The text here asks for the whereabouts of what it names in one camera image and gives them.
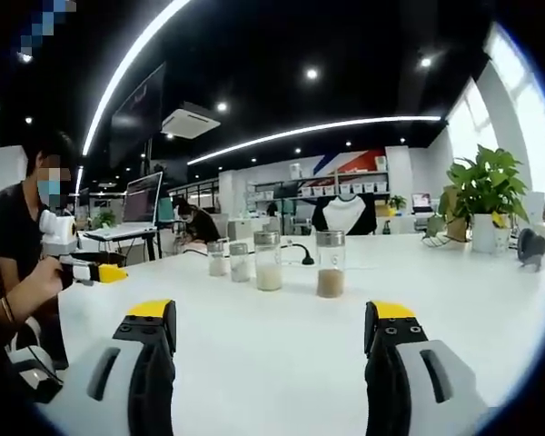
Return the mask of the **person's left hand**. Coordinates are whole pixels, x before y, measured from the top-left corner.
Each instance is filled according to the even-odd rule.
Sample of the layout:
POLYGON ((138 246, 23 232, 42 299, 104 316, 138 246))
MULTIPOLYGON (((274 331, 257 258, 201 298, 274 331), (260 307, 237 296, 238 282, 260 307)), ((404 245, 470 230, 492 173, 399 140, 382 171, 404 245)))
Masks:
POLYGON ((48 256, 21 282, 25 312, 28 315, 68 287, 63 284, 63 272, 63 265, 56 258, 48 256))

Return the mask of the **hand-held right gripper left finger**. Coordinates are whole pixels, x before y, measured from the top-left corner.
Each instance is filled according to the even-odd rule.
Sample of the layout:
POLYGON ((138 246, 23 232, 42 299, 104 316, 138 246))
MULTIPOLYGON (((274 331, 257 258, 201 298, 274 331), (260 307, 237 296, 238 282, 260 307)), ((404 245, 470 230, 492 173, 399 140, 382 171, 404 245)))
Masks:
POLYGON ((175 351, 175 301, 140 303, 37 408, 63 435, 172 435, 175 351))

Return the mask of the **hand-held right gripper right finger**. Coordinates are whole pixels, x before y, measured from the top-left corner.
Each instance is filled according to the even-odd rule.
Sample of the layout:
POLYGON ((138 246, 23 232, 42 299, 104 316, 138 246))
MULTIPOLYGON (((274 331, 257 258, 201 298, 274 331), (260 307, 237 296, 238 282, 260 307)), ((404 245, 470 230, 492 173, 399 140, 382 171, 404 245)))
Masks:
POLYGON ((365 307, 368 435, 476 435, 494 409, 471 367, 398 303, 365 307))

